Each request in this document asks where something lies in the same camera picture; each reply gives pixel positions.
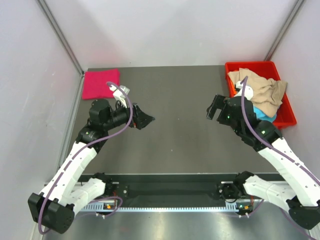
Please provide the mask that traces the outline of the beige t shirt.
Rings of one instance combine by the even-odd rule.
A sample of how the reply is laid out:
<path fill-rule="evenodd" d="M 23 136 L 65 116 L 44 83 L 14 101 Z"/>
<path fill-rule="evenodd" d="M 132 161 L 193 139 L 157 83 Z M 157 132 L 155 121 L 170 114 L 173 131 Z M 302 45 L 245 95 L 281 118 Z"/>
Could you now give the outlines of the beige t shirt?
<path fill-rule="evenodd" d="M 253 90 L 253 97 L 251 98 L 253 105 L 270 118 L 276 115 L 283 103 L 282 99 L 287 88 L 286 81 L 259 76 L 248 68 L 230 71 L 227 76 L 233 84 L 237 84 L 248 77 L 246 86 Z"/>

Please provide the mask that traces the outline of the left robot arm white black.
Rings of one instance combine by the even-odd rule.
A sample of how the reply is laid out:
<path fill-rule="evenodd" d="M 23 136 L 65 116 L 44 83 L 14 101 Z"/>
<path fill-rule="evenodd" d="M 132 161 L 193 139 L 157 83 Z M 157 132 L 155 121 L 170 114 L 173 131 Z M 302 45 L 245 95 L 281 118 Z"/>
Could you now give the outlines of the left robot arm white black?
<path fill-rule="evenodd" d="M 38 227 L 63 234 L 86 205 L 98 197 L 109 198 L 114 187 L 103 173 L 96 173 L 77 190 L 74 186 L 106 143 L 110 130 L 123 124 L 141 130 L 152 121 L 154 117 L 144 113 L 136 103 L 129 107 L 118 100 L 112 108 L 106 99 L 93 101 L 87 123 L 78 133 L 63 165 L 40 193 L 32 193 L 27 200 Z"/>

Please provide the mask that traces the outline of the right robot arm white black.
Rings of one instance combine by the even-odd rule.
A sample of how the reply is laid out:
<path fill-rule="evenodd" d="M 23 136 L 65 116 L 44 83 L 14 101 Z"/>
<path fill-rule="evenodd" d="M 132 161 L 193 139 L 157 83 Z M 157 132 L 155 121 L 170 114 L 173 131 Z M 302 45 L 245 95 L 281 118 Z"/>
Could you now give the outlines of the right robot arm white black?
<path fill-rule="evenodd" d="M 294 154 L 282 133 L 273 123 L 257 119 L 253 104 L 245 97 L 217 94 L 206 110 L 212 120 L 232 128 L 241 140 L 266 159 L 286 181 L 280 187 L 244 171 L 236 175 L 232 187 L 235 198 L 247 195 L 265 200 L 287 212 L 300 227 L 311 230 L 320 223 L 320 181 Z"/>

